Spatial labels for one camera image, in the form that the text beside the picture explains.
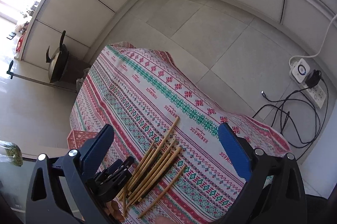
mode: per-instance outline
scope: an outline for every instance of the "white power strip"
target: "white power strip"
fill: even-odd
[[[308,88],[308,86],[304,82],[302,82],[302,83],[297,82],[297,80],[292,75],[292,69],[290,69],[290,71],[289,71],[289,76],[293,81],[295,81],[298,84],[298,86],[301,89]],[[311,99],[312,102],[314,102],[320,109],[322,109],[324,101],[326,99],[326,93],[324,92],[324,90],[322,89],[322,87],[320,85],[316,85],[315,87],[313,87],[311,89],[306,89],[306,90],[303,91],[303,93],[309,99]]]

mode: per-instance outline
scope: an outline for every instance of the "green stripe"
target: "green stripe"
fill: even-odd
[[[186,103],[184,99],[179,98],[177,94],[174,94],[168,87],[163,85],[159,80],[154,78],[150,73],[145,71],[141,66],[131,61],[128,57],[119,53],[111,45],[107,46],[109,50],[117,57],[122,59],[136,72],[138,72],[148,83],[160,91],[167,99],[170,100],[177,108],[186,114],[190,119],[194,120],[197,124],[202,125],[203,128],[210,132],[212,136],[218,138],[218,126],[213,121],[207,119],[204,114],[199,113],[196,109],[193,109],[190,104]]]

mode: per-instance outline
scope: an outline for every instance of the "bag of green vegetables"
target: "bag of green vegetables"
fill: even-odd
[[[0,140],[0,162],[10,162],[15,166],[22,166],[22,153],[18,145]]]

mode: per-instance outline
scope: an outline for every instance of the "blue gripper pad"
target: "blue gripper pad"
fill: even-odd
[[[109,124],[105,124],[95,138],[88,139],[84,142],[82,147],[79,148],[81,154],[80,169],[83,181],[87,181],[89,178],[95,176],[95,173],[114,141],[114,136],[114,128]]]
[[[252,175],[250,159],[224,123],[218,128],[219,141],[237,174],[248,181]]]

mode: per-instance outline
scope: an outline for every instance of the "table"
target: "table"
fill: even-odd
[[[217,128],[222,122],[269,155],[283,156],[290,151],[287,141],[269,126],[222,110],[184,76],[169,53],[136,49],[127,42],[103,49],[77,96],[70,123],[79,131],[98,132],[106,123],[114,127],[115,139],[102,163],[104,168],[129,155],[138,164],[152,141],[160,142],[176,116],[180,122],[172,135],[183,151],[148,196],[130,207],[126,223],[154,223],[157,215],[178,223],[208,223],[226,213],[245,180],[236,174],[218,140]],[[70,148],[94,136],[89,134],[70,136]],[[138,220],[184,164],[187,168],[180,179]]]

